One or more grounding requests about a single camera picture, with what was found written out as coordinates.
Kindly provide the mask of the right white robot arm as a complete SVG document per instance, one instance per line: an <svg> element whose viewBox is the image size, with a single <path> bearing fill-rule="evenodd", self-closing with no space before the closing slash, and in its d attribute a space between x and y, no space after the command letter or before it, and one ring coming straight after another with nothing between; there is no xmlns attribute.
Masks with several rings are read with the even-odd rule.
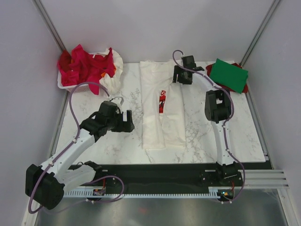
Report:
<svg viewBox="0 0 301 226"><path fill-rule="evenodd" d="M182 56L181 63L174 60L173 83L191 85L197 82L206 91L205 116L211 122L217 148L216 182L227 185L238 175L238 160L231 153L229 121L234 115L230 92L217 85L197 67L194 56Z"/></svg>

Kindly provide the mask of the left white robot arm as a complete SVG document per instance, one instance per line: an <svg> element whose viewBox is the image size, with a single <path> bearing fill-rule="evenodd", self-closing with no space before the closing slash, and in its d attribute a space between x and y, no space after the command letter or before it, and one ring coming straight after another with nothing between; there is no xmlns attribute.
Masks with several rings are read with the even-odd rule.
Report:
<svg viewBox="0 0 301 226"><path fill-rule="evenodd" d="M123 112L122 97L103 101L99 110L78 123L78 130L70 143L40 165L32 164L26 170L25 193L30 203L36 201L48 210L55 208L64 194L80 185L99 185L103 181L103 169L100 165L87 161L77 169L69 167L99 138L111 132L130 133L134 130L132 112Z"/></svg>

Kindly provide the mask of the white Coca-Cola t-shirt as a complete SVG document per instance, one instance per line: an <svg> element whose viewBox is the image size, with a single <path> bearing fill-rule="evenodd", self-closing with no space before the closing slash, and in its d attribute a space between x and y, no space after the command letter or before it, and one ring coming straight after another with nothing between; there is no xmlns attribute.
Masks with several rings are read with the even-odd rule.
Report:
<svg viewBox="0 0 301 226"><path fill-rule="evenodd" d="M144 149L186 146L181 86L173 82L174 62L141 61Z"/></svg>

